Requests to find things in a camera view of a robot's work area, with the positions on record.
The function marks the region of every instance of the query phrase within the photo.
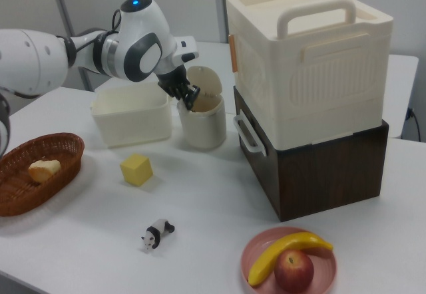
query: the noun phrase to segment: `apple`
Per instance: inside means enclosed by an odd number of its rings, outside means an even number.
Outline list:
[[[299,249],[287,249],[278,256],[274,274],[284,291],[301,293],[314,278],[314,265],[309,256]]]

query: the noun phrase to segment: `bread roll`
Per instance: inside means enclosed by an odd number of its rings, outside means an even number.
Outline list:
[[[32,179],[38,183],[43,183],[53,174],[61,169],[61,163],[58,160],[36,161],[28,168],[28,173]]]

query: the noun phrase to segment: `open lid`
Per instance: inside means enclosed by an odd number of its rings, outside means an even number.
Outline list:
[[[191,85],[200,88],[202,96],[217,96],[222,93],[222,83],[217,73],[203,66],[192,66],[188,69],[186,77]]]

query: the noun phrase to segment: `panda figurine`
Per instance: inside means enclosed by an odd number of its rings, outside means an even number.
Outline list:
[[[146,249],[156,249],[160,244],[161,235],[165,231],[168,233],[172,233],[174,231],[174,226],[165,219],[156,220],[154,224],[148,227],[146,229],[145,236],[142,236]]]

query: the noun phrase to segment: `white table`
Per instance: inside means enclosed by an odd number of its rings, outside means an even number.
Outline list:
[[[229,46],[224,43],[198,42],[200,56],[185,64],[186,68],[192,66],[205,66],[213,69],[222,81],[223,93],[227,113],[235,114],[234,104],[234,74],[232,73]],[[387,66],[387,79],[385,96],[383,99],[383,119],[389,124],[389,137],[400,138],[405,122],[405,114],[413,89],[415,74],[419,59],[412,56],[390,55]],[[152,74],[147,81],[158,81]],[[117,86],[132,84],[131,81],[112,78],[100,85],[96,92]]]
[[[14,148],[54,132],[85,141],[82,169],[39,208],[0,218],[0,273],[46,293],[243,293],[244,246],[280,225],[320,234],[335,246],[331,293],[424,293],[426,146],[389,139],[378,198],[280,223],[240,147],[227,114],[227,139],[210,153],[183,139],[174,110],[169,140],[107,149],[90,116],[96,94],[59,88],[11,117]],[[119,163],[148,156],[154,177],[124,183]],[[176,226],[152,253],[144,230]]]

